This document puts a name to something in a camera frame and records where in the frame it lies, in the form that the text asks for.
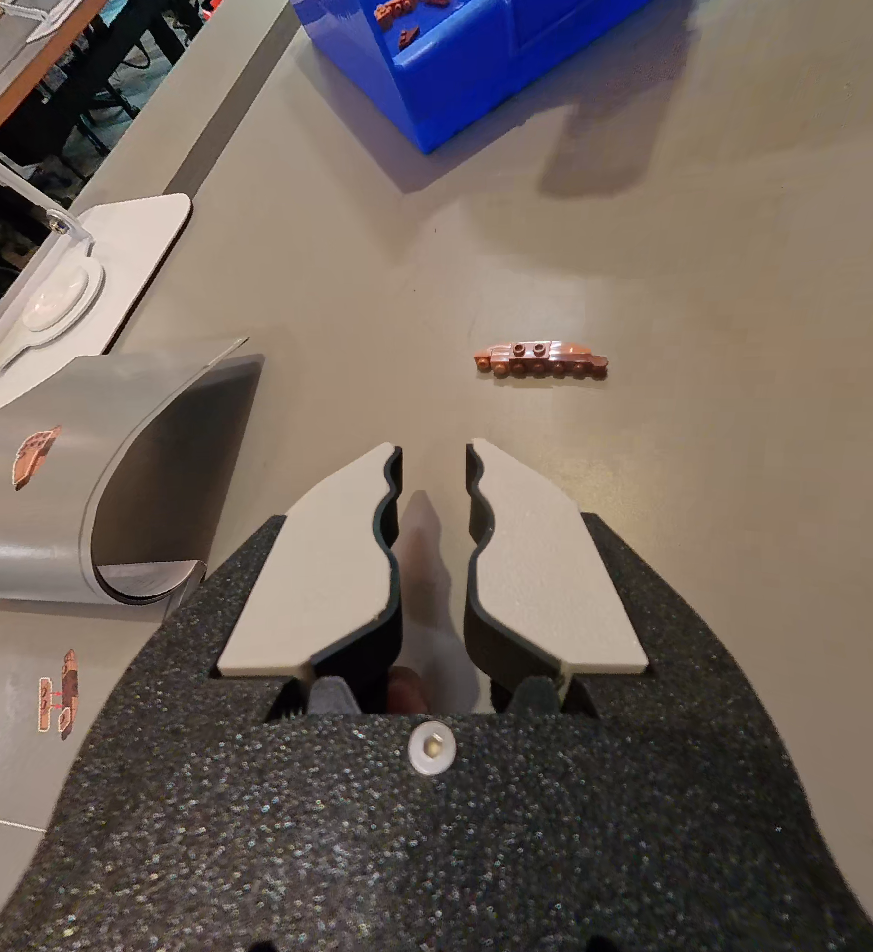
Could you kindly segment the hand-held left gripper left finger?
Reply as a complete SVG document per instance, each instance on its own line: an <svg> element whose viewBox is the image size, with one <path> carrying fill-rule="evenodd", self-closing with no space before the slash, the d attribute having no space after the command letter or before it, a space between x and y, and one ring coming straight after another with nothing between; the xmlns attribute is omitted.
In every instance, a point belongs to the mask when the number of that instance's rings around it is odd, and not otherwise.
<svg viewBox="0 0 873 952"><path fill-rule="evenodd" d="M402 450L382 443L291 506L218 658L222 677L386 675L402 647L401 488Z"/></svg>

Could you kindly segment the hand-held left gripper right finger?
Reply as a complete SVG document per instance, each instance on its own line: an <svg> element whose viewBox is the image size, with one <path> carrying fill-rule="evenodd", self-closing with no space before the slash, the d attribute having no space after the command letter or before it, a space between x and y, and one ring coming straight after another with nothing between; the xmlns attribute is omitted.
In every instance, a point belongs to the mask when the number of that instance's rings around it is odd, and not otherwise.
<svg viewBox="0 0 873 952"><path fill-rule="evenodd" d="M464 642L492 684L640 676L649 658L576 502L483 438L466 446Z"/></svg>

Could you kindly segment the brown brick assembly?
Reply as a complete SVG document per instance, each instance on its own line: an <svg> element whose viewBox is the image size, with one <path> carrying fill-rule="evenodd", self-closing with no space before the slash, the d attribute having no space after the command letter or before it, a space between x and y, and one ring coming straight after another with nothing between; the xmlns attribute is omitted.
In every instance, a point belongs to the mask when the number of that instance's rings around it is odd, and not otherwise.
<svg viewBox="0 0 873 952"><path fill-rule="evenodd" d="M547 366L524 366L509 362L512 343L517 341L551 341L550 360ZM609 362L604 356L593 353L582 344L562 340L515 340L492 345L476 351L473 360L479 373L497 380L516 381L543 380L604 380L608 375Z"/></svg>

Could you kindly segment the brick instruction booklet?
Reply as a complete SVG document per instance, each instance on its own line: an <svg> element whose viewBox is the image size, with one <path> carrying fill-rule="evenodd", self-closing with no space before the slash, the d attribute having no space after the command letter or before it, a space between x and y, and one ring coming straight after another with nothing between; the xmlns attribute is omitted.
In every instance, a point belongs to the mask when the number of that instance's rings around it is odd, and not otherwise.
<svg viewBox="0 0 873 952"><path fill-rule="evenodd" d="M77 358L0 410L0 829L38 839L137 652L214 565L265 359Z"/></svg>

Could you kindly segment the blue plastic bin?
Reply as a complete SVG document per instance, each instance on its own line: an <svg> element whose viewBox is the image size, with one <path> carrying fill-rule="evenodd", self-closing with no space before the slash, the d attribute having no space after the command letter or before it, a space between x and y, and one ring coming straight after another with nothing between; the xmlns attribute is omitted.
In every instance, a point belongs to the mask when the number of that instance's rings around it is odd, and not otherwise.
<svg viewBox="0 0 873 952"><path fill-rule="evenodd" d="M388 1L293 1L313 44L428 154L647 1L464 2L399 52L373 8Z"/></svg>

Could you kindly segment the heap of orange bricks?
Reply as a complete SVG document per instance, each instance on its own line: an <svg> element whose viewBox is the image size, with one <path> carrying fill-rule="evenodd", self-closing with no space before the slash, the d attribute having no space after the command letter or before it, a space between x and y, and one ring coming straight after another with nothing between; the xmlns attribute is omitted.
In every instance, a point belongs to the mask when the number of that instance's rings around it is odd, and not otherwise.
<svg viewBox="0 0 873 952"><path fill-rule="evenodd" d="M388 43L401 52L463 4L455 1L376 2L373 15L384 34L394 34L395 38Z"/></svg>

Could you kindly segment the grey desk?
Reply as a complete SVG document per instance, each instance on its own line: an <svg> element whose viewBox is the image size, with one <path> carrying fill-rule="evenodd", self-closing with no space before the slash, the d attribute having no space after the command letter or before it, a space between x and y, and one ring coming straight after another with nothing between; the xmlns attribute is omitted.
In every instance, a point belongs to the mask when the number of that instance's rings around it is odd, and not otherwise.
<svg viewBox="0 0 873 952"><path fill-rule="evenodd" d="M265 363L192 601L134 656L0 950L873 950L873 2L653 2L430 156L292 12L227 6L78 204L192 219L120 351ZM476 351L578 343L604 380ZM652 658L473 713L466 446L595 515ZM403 448L419 717L212 676L283 514Z"/></svg>

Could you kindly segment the wooden office table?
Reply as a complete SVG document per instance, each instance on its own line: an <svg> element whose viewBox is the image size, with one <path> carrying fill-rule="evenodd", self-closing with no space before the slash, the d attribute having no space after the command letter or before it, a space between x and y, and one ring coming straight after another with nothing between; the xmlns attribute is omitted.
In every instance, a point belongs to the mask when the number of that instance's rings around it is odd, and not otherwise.
<svg viewBox="0 0 873 952"><path fill-rule="evenodd" d="M9 14L0 18L0 127L105 4L104 1L69 3L66 6L69 15L57 21L57 28L34 40L29 40L35 28L28 20ZM54 209L65 220L71 219L71 215L56 201L46 197L2 162L0 184L44 211Z"/></svg>

